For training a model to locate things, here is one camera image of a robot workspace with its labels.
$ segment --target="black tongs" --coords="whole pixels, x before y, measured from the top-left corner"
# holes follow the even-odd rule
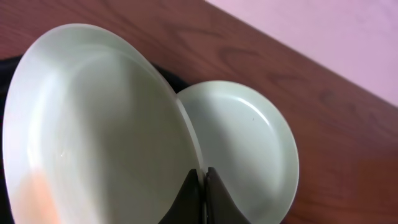
[[[190,170],[170,210],[159,224],[202,224],[205,219],[207,224],[250,224],[213,167],[209,167],[206,174],[205,193],[201,190],[197,170]]]

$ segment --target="small white plate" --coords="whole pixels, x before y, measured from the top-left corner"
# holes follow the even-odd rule
[[[200,168],[178,103],[115,34],[84,24],[48,31],[7,94],[3,158],[15,222],[159,222]]]
[[[177,94],[199,140],[203,167],[215,167],[252,223],[280,223],[299,181],[293,134],[278,109],[255,90],[204,82]]]

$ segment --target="tabletop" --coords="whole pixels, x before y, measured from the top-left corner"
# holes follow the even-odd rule
[[[229,80],[286,118],[300,180],[283,223],[398,223],[398,109],[202,0],[0,1],[0,58],[87,23],[190,84]]]

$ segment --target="pink surface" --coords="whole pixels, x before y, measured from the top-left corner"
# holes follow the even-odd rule
[[[398,1],[208,2],[398,106]]]

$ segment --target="black object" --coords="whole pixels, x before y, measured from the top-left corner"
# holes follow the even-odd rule
[[[1,111],[1,132],[0,132],[0,211],[2,212],[0,222],[4,224],[14,223],[12,219],[11,207],[7,194],[6,181],[4,178],[4,165],[2,159],[2,124],[4,117],[4,107],[6,103],[7,91],[15,72],[15,69],[22,56],[0,60],[0,111]],[[163,68],[154,65],[159,73],[173,88],[174,92],[189,87],[181,78]],[[198,181],[197,171],[190,170],[185,181],[178,192],[170,210],[166,213],[159,224],[203,223],[203,205],[206,203],[208,224],[250,224],[243,214],[238,210],[232,201],[227,189],[220,179],[217,171],[209,167],[209,173],[205,180],[205,194],[203,195]]]

